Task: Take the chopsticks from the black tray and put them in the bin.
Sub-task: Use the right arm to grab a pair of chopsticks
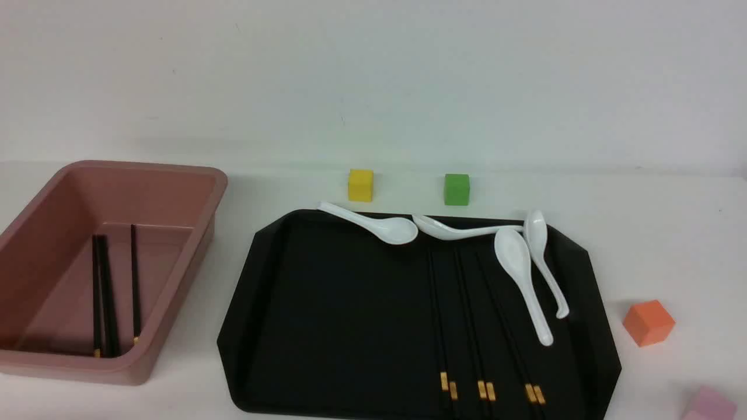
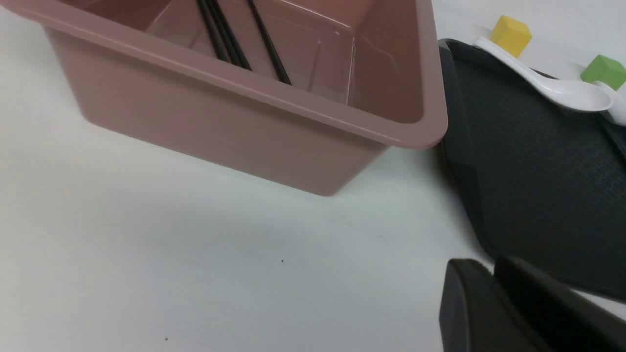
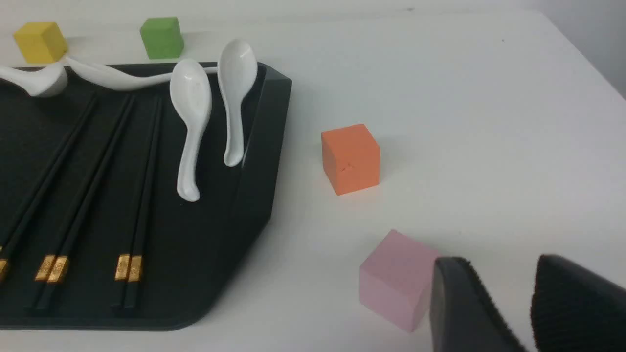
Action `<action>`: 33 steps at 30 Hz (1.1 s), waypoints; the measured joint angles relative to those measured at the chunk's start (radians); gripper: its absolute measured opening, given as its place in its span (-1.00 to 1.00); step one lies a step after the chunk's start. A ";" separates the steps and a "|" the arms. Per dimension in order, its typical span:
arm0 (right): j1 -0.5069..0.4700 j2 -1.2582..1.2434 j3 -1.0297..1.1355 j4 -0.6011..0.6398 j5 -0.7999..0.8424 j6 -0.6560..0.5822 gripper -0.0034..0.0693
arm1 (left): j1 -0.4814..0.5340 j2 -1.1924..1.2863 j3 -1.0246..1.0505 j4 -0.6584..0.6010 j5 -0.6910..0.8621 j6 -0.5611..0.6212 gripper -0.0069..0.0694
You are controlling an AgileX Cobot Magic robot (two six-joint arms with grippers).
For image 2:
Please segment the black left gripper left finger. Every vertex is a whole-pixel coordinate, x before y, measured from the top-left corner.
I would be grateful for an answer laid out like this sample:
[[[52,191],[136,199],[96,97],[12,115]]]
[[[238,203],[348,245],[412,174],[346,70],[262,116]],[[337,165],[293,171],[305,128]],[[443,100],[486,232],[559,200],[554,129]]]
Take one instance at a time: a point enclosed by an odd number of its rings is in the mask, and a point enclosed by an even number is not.
[[[491,272],[474,259],[447,263],[440,305],[446,352],[552,352]]]

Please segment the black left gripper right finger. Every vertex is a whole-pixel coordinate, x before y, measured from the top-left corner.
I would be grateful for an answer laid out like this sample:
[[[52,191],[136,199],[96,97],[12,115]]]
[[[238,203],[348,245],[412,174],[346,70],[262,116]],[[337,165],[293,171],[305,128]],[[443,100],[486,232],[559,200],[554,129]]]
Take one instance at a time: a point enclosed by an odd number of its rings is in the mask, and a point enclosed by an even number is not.
[[[624,352],[625,321],[519,258],[494,276],[526,323],[555,352]]]

